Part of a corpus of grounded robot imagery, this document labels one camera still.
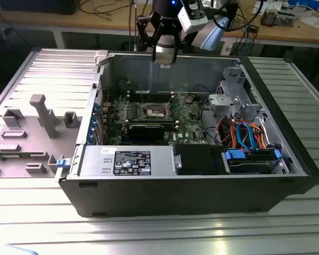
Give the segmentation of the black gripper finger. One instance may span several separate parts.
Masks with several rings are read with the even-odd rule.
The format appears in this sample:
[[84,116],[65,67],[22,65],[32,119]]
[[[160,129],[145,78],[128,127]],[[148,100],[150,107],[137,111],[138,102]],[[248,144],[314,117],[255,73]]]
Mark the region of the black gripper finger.
[[[150,16],[138,16],[136,25],[143,45],[146,48],[152,49],[152,61],[156,61],[156,46],[161,37],[161,16],[150,15]],[[146,32],[148,24],[154,27],[154,33],[150,37]]]
[[178,25],[173,25],[172,26],[172,35],[174,37],[174,53],[173,53],[173,62],[172,63],[176,62],[177,53],[178,53],[178,50],[181,46],[180,33],[181,33],[180,27]]

